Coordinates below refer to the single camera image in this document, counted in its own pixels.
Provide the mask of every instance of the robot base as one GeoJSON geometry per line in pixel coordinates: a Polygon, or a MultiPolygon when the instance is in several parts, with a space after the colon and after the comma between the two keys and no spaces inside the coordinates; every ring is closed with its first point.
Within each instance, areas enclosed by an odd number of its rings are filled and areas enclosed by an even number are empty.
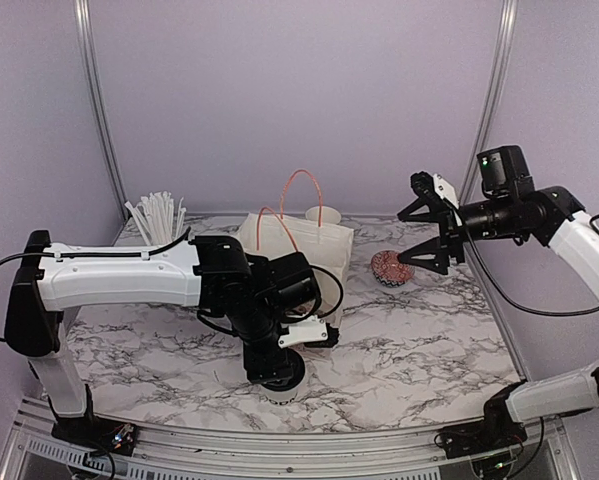
{"type": "Polygon", "coordinates": [[[59,417],[52,409],[52,402],[50,402],[50,408],[57,420],[52,427],[52,436],[84,447],[131,456],[137,440],[137,426],[96,416],[92,408],[90,388],[88,385],[85,388],[87,407],[82,417],[59,417]]]}
{"type": "Polygon", "coordinates": [[[436,439],[435,442],[437,446],[444,449],[446,457],[450,460],[519,445],[528,439],[524,428],[521,425],[516,425],[512,430],[506,432],[506,436],[502,436],[496,442],[488,444],[482,440],[483,426],[483,420],[479,420],[445,427],[439,431],[438,440],[436,439]]]}
{"type": "Polygon", "coordinates": [[[293,376],[288,380],[280,382],[266,382],[261,386],[265,395],[275,405],[287,405],[291,403],[299,391],[299,385],[306,375],[306,364],[301,355],[294,350],[287,350],[288,361],[292,367],[293,376]]]}

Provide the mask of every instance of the white bracket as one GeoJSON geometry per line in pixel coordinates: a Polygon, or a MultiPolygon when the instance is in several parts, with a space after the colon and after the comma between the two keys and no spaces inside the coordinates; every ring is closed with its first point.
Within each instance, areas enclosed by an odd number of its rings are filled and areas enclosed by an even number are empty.
{"type": "MultiPolygon", "coordinates": [[[[455,192],[455,187],[452,184],[448,183],[444,178],[435,173],[432,176],[432,180],[435,186],[435,193],[442,200],[447,200],[452,203],[455,207],[459,208],[459,200],[457,200],[457,192],[455,192]]],[[[455,212],[455,220],[457,221],[457,225],[461,226],[461,219],[459,215],[455,212]]]]}
{"type": "Polygon", "coordinates": [[[321,342],[328,338],[326,321],[318,318],[316,315],[292,324],[282,324],[284,329],[288,330],[286,335],[279,337],[279,346],[281,348],[292,347],[300,343],[321,342]]]}

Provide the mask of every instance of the pink rope handle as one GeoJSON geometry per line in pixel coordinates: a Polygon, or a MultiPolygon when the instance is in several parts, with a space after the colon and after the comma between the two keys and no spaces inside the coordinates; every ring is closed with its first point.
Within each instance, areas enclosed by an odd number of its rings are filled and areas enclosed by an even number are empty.
{"type": "Polygon", "coordinates": [[[261,232],[261,218],[263,217],[263,212],[266,210],[269,211],[270,213],[272,213],[275,216],[275,218],[277,220],[279,220],[279,223],[281,223],[281,226],[288,234],[288,238],[290,238],[290,241],[292,242],[292,246],[295,247],[295,252],[298,252],[299,248],[297,247],[297,242],[295,242],[295,239],[293,238],[292,233],[290,233],[290,230],[288,230],[288,227],[286,227],[286,224],[283,223],[283,220],[281,218],[279,218],[279,215],[277,215],[277,213],[270,207],[263,207],[261,210],[259,210],[259,217],[257,217],[257,251],[259,251],[259,248],[261,246],[259,243],[259,233],[261,232]]]}
{"type": "Polygon", "coordinates": [[[290,188],[290,184],[292,183],[292,181],[300,173],[305,173],[306,175],[308,175],[310,177],[310,180],[312,180],[312,183],[315,184],[315,188],[317,189],[317,194],[319,195],[319,226],[321,226],[321,215],[323,213],[323,195],[321,194],[321,187],[319,186],[319,182],[317,182],[317,179],[314,177],[314,175],[304,168],[300,168],[299,170],[296,170],[295,173],[290,175],[290,178],[286,182],[286,185],[283,187],[283,193],[281,194],[281,200],[279,201],[279,214],[281,215],[281,218],[283,218],[283,202],[286,199],[286,193],[288,193],[288,189],[290,188]]]}

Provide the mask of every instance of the metal frame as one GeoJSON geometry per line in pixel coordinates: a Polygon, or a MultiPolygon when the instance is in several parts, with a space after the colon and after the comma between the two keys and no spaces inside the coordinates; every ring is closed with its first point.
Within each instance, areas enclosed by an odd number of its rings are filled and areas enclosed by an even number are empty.
{"type": "Polygon", "coordinates": [[[506,77],[508,67],[508,59],[510,58],[510,50],[512,48],[512,35],[515,27],[515,19],[517,17],[517,0],[504,0],[501,10],[501,22],[499,24],[499,34],[497,36],[497,44],[495,47],[495,56],[492,62],[492,71],[490,72],[490,84],[486,94],[486,102],[481,113],[481,121],[477,138],[475,139],[468,170],[464,177],[459,194],[459,203],[463,204],[470,200],[470,195],[479,178],[477,163],[474,161],[477,154],[483,151],[492,121],[501,99],[503,84],[506,77]]]}
{"type": "MultiPolygon", "coordinates": [[[[83,467],[88,449],[52,438],[54,417],[48,405],[24,398],[0,463],[0,480],[20,478],[25,457],[33,453],[59,463],[83,467]]],[[[496,452],[447,460],[434,445],[440,425],[375,432],[277,434],[222,432],[138,422],[140,433],[132,457],[115,455],[119,479],[177,480],[331,479],[434,480],[439,467],[488,457],[496,452]]],[[[539,441],[539,424],[526,426],[527,445],[539,441]]],[[[578,480],[569,444],[559,419],[546,421],[546,442],[561,480],[578,480]]],[[[85,470],[107,470],[107,460],[86,463],[85,470]]]]}
{"type": "MultiPolygon", "coordinates": [[[[510,58],[510,51],[512,50],[512,39],[515,20],[517,18],[517,4],[518,0],[503,0],[501,21],[499,23],[499,32],[495,46],[495,55],[492,61],[492,71],[490,72],[490,84],[488,86],[486,101],[481,113],[479,130],[477,131],[475,143],[472,147],[470,161],[468,162],[468,168],[466,170],[464,181],[461,185],[459,193],[460,204],[470,202],[472,193],[474,192],[479,180],[479,169],[477,162],[474,160],[477,154],[483,151],[483,149],[486,147],[494,116],[501,99],[501,94],[503,92],[503,85],[506,77],[508,61],[510,58]]],[[[468,250],[466,252],[466,257],[468,265],[470,265],[472,272],[477,278],[479,286],[481,287],[481,291],[483,292],[488,305],[490,306],[494,320],[501,331],[504,341],[506,342],[517,373],[521,379],[526,379],[528,377],[527,369],[521,360],[519,352],[517,352],[515,349],[512,332],[506,322],[503,321],[504,315],[501,311],[499,303],[496,301],[496,295],[490,289],[490,284],[486,281],[483,271],[476,262],[472,252],[468,250]]]]}
{"type": "Polygon", "coordinates": [[[75,13],[77,17],[77,30],[79,33],[79,43],[81,45],[84,70],[88,82],[88,93],[90,94],[90,103],[92,104],[92,110],[95,116],[106,170],[112,184],[112,191],[115,197],[115,203],[117,204],[117,209],[125,221],[130,218],[130,215],[124,207],[126,193],[121,181],[121,173],[119,171],[119,165],[117,164],[117,157],[115,155],[110,128],[106,118],[103,94],[101,93],[97,58],[95,55],[95,44],[92,28],[90,26],[90,5],[88,0],[75,0],[75,13]]]}
{"type": "MultiPolygon", "coordinates": [[[[501,100],[508,62],[510,59],[510,52],[512,50],[513,33],[517,18],[517,6],[518,0],[503,1],[495,56],[490,74],[490,84],[486,95],[486,102],[481,115],[479,130],[477,131],[475,143],[470,155],[468,169],[466,170],[464,181],[460,190],[459,201],[461,204],[470,202],[472,194],[474,193],[478,184],[479,170],[477,163],[474,160],[477,154],[483,151],[487,146],[494,117],[501,100]]],[[[503,321],[504,315],[501,310],[501,305],[497,300],[497,294],[487,281],[485,274],[479,264],[476,262],[473,253],[468,250],[466,254],[468,265],[474,273],[479,286],[481,287],[481,291],[486,297],[486,300],[493,313],[494,320],[497,323],[502,337],[508,347],[508,351],[511,355],[515,368],[517,369],[519,376],[522,379],[526,379],[528,377],[527,368],[521,359],[521,355],[515,347],[513,335],[508,324],[503,321]]],[[[557,470],[557,474],[561,479],[567,478],[579,480],[581,478],[579,469],[577,467],[574,452],[570,445],[563,422],[560,418],[555,418],[552,420],[552,424],[556,429],[556,432],[551,436],[546,433],[546,440],[552,455],[552,460],[557,470]]]]}

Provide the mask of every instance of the white paper bag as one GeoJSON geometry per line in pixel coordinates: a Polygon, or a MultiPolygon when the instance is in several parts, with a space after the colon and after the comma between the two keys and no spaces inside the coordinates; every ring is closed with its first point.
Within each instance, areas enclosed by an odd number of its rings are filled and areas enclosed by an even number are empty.
{"type": "MultiPolygon", "coordinates": [[[[262,255],[273,260],[295,251],[285,229],[272,215],[265,215],[261,218],[260,248],[257,250],[257,218],[258,215],[249,214],[236,234],[246,253],[262,255]]],[[[317,222],[301,220],[288,215],[284,215],[283,223],[308,262],[332,273],[339,279],[345,291],[354,230],[327,223],[320,227],[317,222]]],[[[321,290],[323,301],[321,310],[330,310],[339,300],[339,288],[331,278],[318,270],[315,271],[315,277],[321,290]]],[[[342,314],[343,306],[340,306],[336,312],[328,316],[326,321],[338,328],[341,324],[342,314]]]]}

